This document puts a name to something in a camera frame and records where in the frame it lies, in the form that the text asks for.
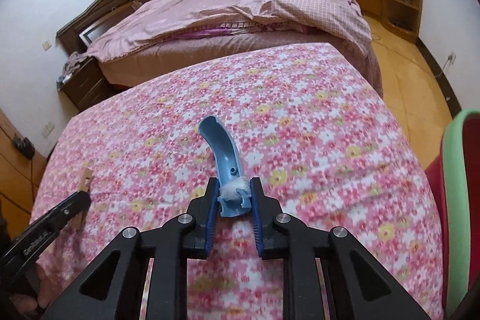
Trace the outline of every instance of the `orange floor tile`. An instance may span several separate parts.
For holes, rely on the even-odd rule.
[[[383,100],[402,127],[423,169],[440,152],[452,121],[435,76],[418,48],[365,17],[383,81]]]

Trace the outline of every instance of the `green cushion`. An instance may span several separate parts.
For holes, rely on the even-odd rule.
[[[443,136],[443,181],[448,215],[449,264],[446,314],[450,316],[469,289],[470,205],[463,154],[463,125],[478,110],[463,110]]]

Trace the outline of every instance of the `metal screw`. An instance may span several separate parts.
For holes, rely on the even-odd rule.
[[[137,234],[137,230],[135,228],[127,228],[122,232],[124,238],[131,239]]]
[[[193,220],[194,218],[192,216],[190,216],[189,214],[181,214],[180,216],[178,216],[178,222],[180,224],[188,224],[188,223],[191,223],[191,221]]]
[[[277,214],[277,221],[279,223],[288,223],[292,218],[290,217],[289,214],[286,214],[286,213],[280,213],[280,214]]]
[[[337,238],[344,238],[349,232],[342,226],[337,226],[333,229],[333,234]]]

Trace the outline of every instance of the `human hand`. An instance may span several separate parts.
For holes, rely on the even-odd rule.
[[[45,309],[48,307],[61,293],[61,289],[56,286],[50,278],[47,277],[45,270],[40,265],[35,265],[37,274],[40,278],[40,291],[35,300],[28,295],[12,294],[10,299],[20,313],[34,312],[38,306]]]

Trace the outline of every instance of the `red chair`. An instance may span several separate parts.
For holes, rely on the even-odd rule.
[[[425,172],[442,223],[445,312],[480,319],[480,111],[455,118]]]

